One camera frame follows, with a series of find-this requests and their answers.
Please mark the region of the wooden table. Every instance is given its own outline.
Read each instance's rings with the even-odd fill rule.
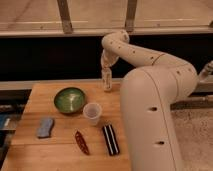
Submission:
[[[90,126],[82,111],[66,116],[54,107],[54,96],[65,87],[82,89],[87,102],[98,102],[103,107],[101,121]],[[35,84],[12,139],[2,171],[129,171],[130,160],[120,114],[119,83],[105,93],[101,82],[68,82]],[[55,119],[52,137],[38,139],[36,130],[40,119]],[[102,126],[112,124],[121,153],[109,156]],[[90,156],[83,154],[74,134],[79,130],[89,147]]]

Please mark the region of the red chili pepper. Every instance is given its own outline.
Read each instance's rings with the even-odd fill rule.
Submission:
[[[85,142],[85,140],[83,138],[83,135],[79,131],[77,131],[75,133],[75,140],[76,140],[79,148],[81,149],[81,151],[84,154],[89,155],[90,153],[89,153],[89,149],[87,147],[87,144],[86,144],[86,142]]]

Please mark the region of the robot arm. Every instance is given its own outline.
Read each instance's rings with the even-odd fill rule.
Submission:
[[[125,31],[102,39],[103,70],[118,56],[134,65],[121,84],[121,112],[133,171],[182,171],[170,105],[196,87],[197,73],[173,55],[128,44]]]
[[[178,94],[173,102],[183,100],[195,89],[198,77],[195,68],[187,61],[168,53],[130,45],[126,31],[108,34],[102,39],[104,48],[101,57],[102,68],[114,65],[118,56],[135,67],[163,66],[177,81]]]

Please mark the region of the white cup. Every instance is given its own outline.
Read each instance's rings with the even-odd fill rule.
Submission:
[[[83,108],[83,115],[92,126],[98,124],[102,114],[102,108],[98,103],[87,103]]]

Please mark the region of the bowl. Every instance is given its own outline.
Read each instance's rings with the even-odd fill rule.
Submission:
[[[71,114],[79,111],[86,103],[85,93],[77,87],[68,87],[59,91],[54,104],[59,112]]]

